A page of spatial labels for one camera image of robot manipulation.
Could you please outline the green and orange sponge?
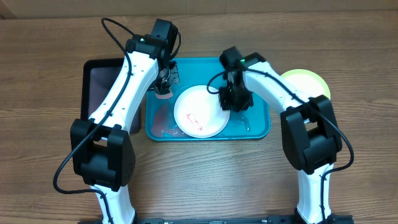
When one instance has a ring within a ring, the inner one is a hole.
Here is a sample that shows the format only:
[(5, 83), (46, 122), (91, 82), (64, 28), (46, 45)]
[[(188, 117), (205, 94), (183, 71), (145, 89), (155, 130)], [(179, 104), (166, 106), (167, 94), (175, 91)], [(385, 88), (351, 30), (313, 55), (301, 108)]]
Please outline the green and orange sponge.
[(171, 88), (164, 88), (160, 91), (160, 93), (155, 93), (155, 97), (160, 100), (166, 100), (173, 97)]

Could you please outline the white plate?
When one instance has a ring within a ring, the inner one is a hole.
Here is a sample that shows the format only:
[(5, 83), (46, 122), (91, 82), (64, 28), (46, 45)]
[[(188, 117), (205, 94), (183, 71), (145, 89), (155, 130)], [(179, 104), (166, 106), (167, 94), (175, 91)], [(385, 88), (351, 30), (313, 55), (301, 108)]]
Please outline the white plate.
[(223, 110), (216, 88), (196, 85), (184, 90), (174, 105), (177, 126), (188, 136), (205, 139), (226, 127), (230, 111)]

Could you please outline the yellow-green plate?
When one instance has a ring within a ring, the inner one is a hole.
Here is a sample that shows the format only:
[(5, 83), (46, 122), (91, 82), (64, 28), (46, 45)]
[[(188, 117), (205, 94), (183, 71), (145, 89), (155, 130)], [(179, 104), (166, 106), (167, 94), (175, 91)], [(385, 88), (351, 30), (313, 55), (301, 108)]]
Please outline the yellow-green plate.
[(283, 73), (281, 77), (307, 95), (306, 98), (300, 96), (301, 100), (307, 100), (308, 97), (316, 98), (320, 95), (326, 96), (329, 100), (331, 99), (330, 89), (326, 81), (315, 72), (305, 69), (293, 69)]

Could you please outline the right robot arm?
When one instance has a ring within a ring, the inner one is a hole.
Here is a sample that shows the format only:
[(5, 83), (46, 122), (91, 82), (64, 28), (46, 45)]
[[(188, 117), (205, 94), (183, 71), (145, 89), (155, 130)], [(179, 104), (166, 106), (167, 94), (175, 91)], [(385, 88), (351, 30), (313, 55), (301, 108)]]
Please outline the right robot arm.
[(296, 222), (336, 223), (328, 204), (329, 176), (342, 142), (331, 101), (293, 86), (258, 53), (244, 57), (232, 47), (219, 60), (227, 82), (218, 90), (223, 110), (245, 111), (257, 94), (279, 113), (284, 154), (298, 171)]

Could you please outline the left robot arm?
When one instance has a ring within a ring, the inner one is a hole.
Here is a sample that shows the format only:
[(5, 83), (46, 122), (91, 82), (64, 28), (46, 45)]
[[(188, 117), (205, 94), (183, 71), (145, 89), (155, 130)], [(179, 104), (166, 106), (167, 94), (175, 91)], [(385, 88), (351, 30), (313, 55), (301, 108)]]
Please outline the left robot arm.
[(171, 86), (179, 83), (173, 59), (180, 44), (177, 27), (163, 19), (155, 21), (150, 34), (133, 34), (121, 47), (123, 63), (103, 102), (71, 126), (72, 151), (62, 165), (72, 161), (87, 191), (96, 194), (101, 223), (136, 221), (127, 186), (136, 163), (131, 124), (147, 91), (172, 96)]

